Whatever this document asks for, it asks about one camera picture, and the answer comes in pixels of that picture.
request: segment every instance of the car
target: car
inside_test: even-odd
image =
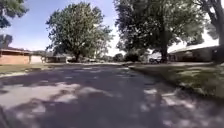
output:
[[[149,63],[161,63],[162,60],[162,55],[161,53],[153,53],[151,55],[149,55]]]

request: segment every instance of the lawn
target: lawn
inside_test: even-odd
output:
[[[14,72],[40,71],[67,66],[68,64],[24,64],[24,65],[0,65],[0,75]]]
[[[224,67],[214,65],[135,65],[132,69],[162,78],[202,95],[224,98]]]

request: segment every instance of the road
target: road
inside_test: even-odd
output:
[[[0,78],[12,128],[223,128],[222,107],[119,65]]]

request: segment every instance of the bush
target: bush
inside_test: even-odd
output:
[[[128,61],[131,61],[131,62],[138,62],[140,59],[140,56],[136,53],[127,53],[125,55],[125,61],[128,62]]]

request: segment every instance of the tree canopy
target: tree canopy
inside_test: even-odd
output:
[[[0,28],[9,27],[11,24],[8,17],[22,17],[28,9],[23,5],[24,0],[1,0],[0,1]]]
[[[7,48],[12,43],[13,37],[11,35],[0,35],[0,48]]]
[[[103,25],[101,10],[91,8],[89,3],[80,2],[55,11],[47,21],[55,53],[93,57],[107,52],[108,41],[112,39],[111,29]]]
[[[224,62],[224,10],[222,0],[191,0],[206,12],[213,26],[207,26],[213,39],[219,38],[219,48],[216,55],[217,62]]]
[[[205,13],[189,0],[115,0],[119,47],[159,49],[166,61],[173,43],[201,41]]]

